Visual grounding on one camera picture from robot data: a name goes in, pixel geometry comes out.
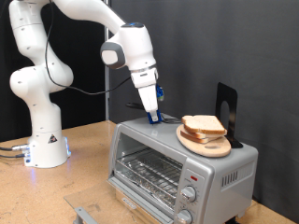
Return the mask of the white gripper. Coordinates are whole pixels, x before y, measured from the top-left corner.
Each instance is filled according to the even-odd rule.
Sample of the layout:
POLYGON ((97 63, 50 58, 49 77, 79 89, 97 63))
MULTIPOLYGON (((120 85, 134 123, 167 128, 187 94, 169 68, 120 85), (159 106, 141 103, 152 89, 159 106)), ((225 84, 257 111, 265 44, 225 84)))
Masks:
POLYGON ((141 98, 141 102, 144 106, 144 109, 147 112, 151 112, 151 120, 153 122, 159 121, 159 111, 158 102, 157 102, 157 93, 156 93, 156 85, 149 85, 147 87, 141 87, 138 89, 139 96, 141 98))

